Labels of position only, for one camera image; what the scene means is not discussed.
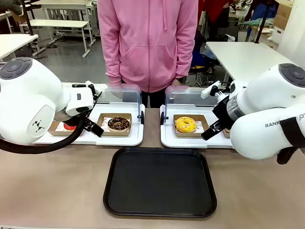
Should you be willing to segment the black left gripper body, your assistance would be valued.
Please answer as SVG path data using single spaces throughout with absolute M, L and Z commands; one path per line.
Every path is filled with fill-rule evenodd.
M 91 112 L 84 112 L 81 113 L 81 119 L 84 123 L 84 129 L 92 129 L 93 127 L 93 122 L 89 119 Z

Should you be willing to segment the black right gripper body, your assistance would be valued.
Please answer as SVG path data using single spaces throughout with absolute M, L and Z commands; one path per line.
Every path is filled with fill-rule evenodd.
M 221 100 L 213 109 L 214 115 L 218 119 L 222 119 L 224 122 L 224 126 L 232 126 L 234 124 L 234 121 L 231 119 L 227 112 L 227 104 L 229 101 L 229 97 L 225 97 L 223 100 Z

